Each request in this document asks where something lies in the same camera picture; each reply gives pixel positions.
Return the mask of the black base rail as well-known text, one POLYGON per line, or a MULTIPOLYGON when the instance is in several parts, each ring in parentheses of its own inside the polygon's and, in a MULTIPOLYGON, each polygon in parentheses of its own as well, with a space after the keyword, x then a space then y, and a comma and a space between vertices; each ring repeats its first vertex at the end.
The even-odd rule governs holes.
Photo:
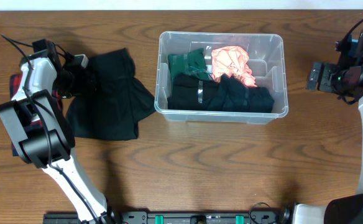
POLYGON ((92 220, 80 220, 73 213, 48 213, 43 216, 43 224, 72 223, 118 223, 118 224, 272 224, 291 223, 293 212, 289 208, 281 210, 258 208, 248 212, 234 213, 160 213, 146 211, 102 213, 92 220))

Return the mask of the red navy plaid shirt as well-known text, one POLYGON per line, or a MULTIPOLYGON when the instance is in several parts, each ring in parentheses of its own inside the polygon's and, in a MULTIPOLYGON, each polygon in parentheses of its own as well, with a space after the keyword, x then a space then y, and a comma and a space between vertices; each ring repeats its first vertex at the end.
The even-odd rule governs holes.
MULTIPOLYGON (((21 84, 21 78, 22 78, 22 75, 20 73, 11 75, 10 80, 9 80, 9 92, 10 92, 11 98, 17 93, 17 90, 19 89, 20 84, 21 84)), ((60 112, 63 113, 62 97, 60 96, 58 90, 55 87, 53 87, 53 89, 52 89, 51 96, 55 100, 60 112)), ((41 127, 42 127, 41 121, 34 121, 34 122, 31 121, 28 124, 23 125, 24 131, 26 133, 29 133, 36 129, 40 129, 41 127)), ((11 148, 12 148, 12 155, 18 156, 19 154, 16 151, 14 144, 11 144, 11 148)))

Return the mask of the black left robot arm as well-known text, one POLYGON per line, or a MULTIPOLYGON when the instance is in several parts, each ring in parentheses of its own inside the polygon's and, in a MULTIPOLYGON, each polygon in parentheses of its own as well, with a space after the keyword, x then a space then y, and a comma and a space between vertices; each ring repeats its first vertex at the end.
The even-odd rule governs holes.
POLYGON ((62 98, 91 95, 96 75, 87 71, 88 58, 72 55, 52 41, 41 39, 24 54, 19 87, 11 100, 0 105, 0 119, 17 155, 48 174, 73 204, 79 223, 121 223, 107 198, 80 165, 75 137, 57 102, 62 98))

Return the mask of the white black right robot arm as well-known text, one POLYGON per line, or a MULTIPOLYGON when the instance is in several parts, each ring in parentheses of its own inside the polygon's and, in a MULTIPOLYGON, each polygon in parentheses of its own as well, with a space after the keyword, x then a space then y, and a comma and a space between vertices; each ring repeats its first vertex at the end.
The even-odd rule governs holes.
POLYGON ((361 143, 350 152, 357 157, 359 179, 355 192, 326 205, 294 204, 290 223, 363 223, 363 29, 358 38, 348 33, 336 42, 337 63, 316 62, 307 78, 307 89, 332 93, 357 108, 361 143))

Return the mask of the dark navy cloth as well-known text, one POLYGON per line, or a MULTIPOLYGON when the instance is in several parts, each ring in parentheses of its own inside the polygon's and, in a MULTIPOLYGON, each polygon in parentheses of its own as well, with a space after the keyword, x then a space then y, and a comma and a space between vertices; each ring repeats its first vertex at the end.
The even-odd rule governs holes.
POLYGON ((206 110, 241 113, 271 113, 275 100, 266 87, 246 87, 234 77, 221 76, 216 94, 206 110))

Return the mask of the black taped cloth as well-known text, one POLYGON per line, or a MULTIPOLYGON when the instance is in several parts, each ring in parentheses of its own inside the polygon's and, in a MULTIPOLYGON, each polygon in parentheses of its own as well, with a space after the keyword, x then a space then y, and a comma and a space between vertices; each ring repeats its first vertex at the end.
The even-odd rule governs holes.
POLYGON ((207 110, 217 95, 219 84, 180 74, 173 79, 172 94, 167 98, 169 110, 207 110))

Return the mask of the pink printed t-shirt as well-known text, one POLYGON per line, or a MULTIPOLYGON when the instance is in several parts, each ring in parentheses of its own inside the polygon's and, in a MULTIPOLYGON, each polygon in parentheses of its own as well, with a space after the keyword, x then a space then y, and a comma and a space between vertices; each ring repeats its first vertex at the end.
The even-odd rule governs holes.
POLYGON ((211 52, 212 79, 220 82, 221 76, 234 77, 246 87, 257 87, 248 66, 249 54, 240 46, 225 46, 211 52))

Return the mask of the clear plastic storage bin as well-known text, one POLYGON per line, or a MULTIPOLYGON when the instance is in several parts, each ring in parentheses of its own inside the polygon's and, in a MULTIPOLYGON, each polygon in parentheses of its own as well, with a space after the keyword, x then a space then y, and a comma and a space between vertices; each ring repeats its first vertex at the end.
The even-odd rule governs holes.
POLYGON ((241 34, 165 31, 159 37, 154 107, 168 121, 217 121, 267 124, 287 115, 288 92, 283 39, 277 34, 241 34), (171 110, 167 98, 172 93, 169 55, 204 49, 207 71, 212 70, 211 52, 228 45, 240 46, 249 55, 247 64, 259 87, 266 87, 274 99, 271 113, 171 110))

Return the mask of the black drawstring garment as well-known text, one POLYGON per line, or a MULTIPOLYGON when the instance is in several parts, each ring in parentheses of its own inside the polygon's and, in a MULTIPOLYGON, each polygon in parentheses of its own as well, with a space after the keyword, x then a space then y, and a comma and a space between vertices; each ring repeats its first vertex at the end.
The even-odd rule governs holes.
POLYGON ((88 69, 98 75, 93 96, 73 99, 66 120, 78 138, 128 141, 139 137, 139 121, 154 111, 154 96, 136 77, 127 49, 92 57, 88 69))

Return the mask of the dark green cloth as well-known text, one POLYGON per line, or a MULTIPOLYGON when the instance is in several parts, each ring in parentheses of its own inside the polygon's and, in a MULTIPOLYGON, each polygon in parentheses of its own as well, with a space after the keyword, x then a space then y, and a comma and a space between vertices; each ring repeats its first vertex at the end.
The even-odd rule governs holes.
POLYGON ((204 81, 213 80, 211 74, 206 69, 204 48, 196 49, 186 54, 168 55, 168 67, 172 82, 179 75, 188 75, 204 81))

